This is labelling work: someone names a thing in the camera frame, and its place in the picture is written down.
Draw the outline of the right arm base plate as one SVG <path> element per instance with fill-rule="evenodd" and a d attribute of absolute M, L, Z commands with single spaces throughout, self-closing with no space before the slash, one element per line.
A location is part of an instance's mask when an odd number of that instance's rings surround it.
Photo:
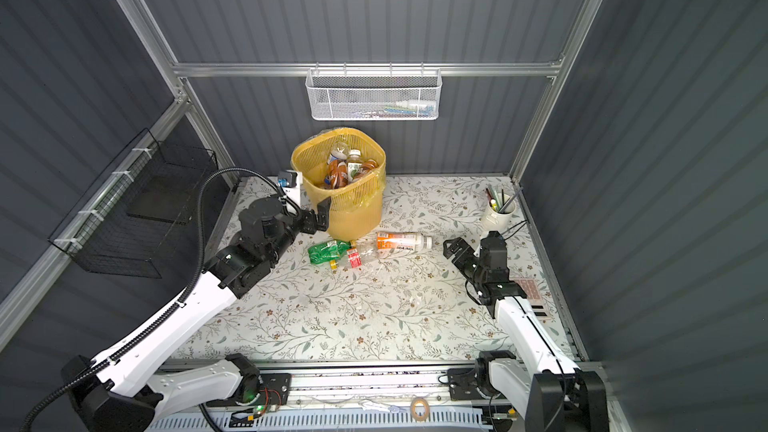
<path fill-rule="evenodd" d="M 498 393 L 482 365 L 450 368 L 439 378 L 439 382 L 448 387 L 452 401 L 490 399 Z"/>

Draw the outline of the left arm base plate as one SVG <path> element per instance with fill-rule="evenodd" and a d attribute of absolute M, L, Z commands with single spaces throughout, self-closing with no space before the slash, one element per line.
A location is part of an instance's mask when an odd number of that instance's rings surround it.
<path fill-rule="evenodd" d="M 232 396 L 208 401 L 206 406 L 283 406 L 288 402 L 292 378 L 288 373 L 262 373 L 259 379 L 245 379 Z"/>

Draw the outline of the green lime label bottle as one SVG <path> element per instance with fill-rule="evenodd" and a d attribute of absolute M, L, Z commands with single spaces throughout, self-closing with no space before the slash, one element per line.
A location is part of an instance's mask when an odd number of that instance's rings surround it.
<path fill-rule="evenodd" d="M 359 149 L 351 149 L 347 159 L 347 172 L 350 183 L 358 180 L 363 173 L 364 161 Z"/>

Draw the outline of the brown coffee bottle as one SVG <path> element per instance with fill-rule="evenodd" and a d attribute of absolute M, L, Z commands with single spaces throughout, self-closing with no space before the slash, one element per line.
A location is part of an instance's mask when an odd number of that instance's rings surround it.
<path fill-rule="evenodd" d="M 363 162 L 357 169 L 356 173 L 354 174 L 352 181 L 356 182 L 362 179 L 365 175 L 375 170 L 378 166 L 379 166 L 378 162 L 374 159 L 369 159 Z"/>
<path fill-rule="evenodd" d="M 328 171 L 324 180 L 330 190 L 340 189 L 349 184 L 348 165 L 344 160 L 333 160 L 328 164 Z"/>

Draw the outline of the green plastic bottle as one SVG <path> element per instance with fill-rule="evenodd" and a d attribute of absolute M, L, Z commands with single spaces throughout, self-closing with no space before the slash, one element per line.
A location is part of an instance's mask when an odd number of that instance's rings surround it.
<path fill-rule="evenodd" d="M 314 265 L 338 261 L 350 248 L 349 242 L 337 239 L 314 244 L 308 249 L 309 261 Z"/>

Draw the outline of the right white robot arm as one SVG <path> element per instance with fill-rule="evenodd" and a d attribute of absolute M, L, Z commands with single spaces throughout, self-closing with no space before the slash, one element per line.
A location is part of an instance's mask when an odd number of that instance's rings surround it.
<path fill-rule="evenodd" d="M 607 391 L 594 371 L 566 356 L 544 329 L 526 292 L 510 279 L 507 246 L 497 231 L 478 249 L 461 237 L 443 243 L 443 255 L 511 339 L 512 352 L 483 352 L 475 361 L 477 390 L 501 395 L 519 414 L 527 431 L 608 431 Z"/>

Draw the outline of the blue label water bottle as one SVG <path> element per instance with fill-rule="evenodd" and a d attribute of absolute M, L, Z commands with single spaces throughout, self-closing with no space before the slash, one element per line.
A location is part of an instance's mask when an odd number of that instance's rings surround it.
<path fill-rule="evenodd" d="M 329 153 L 327 164 L 328 172 L 333 173 L 339 164 L 345 164 L 348 158 L 348 150 L 342 144 L 334 145 Z"/>

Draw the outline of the red label clear bottle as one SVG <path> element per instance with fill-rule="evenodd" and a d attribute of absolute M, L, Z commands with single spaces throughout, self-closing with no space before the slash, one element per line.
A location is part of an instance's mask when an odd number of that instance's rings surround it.
<path fill-rule="evenodd" d="M 341 268 L 360 269 L 363 265 L 373 263 L 378 257 L 378 250 L 375 247 L 358 246 L 341 250 L 339 256 L 332 259 L 329 264 L 332 271 Z"/>

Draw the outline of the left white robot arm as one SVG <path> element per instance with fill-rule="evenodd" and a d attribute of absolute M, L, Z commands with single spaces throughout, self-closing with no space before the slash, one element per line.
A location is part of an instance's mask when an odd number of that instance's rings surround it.
<path fill-rule="evenodd" d="M 21 430 L 31 430 L 37 417 L 63 396 L 90 431 L 144 431 L 157 420 L 210 401 L 233 400 L 245 407 L 267 402 L 259 368 L 241 353 L 180 373 L 158 371 L 202 325 L 264 279 L 299 234 L 328 229 L 331 198 L 303 209 L 279 183 L 266 183 L 274 192 L 241 213 L 239 239 L 206 260 L 205 233 L 199 228 L 195 270 L 182 291 L 112 347 L 70 361 L 62 371 L 64 384 L 27 413 Z"/>

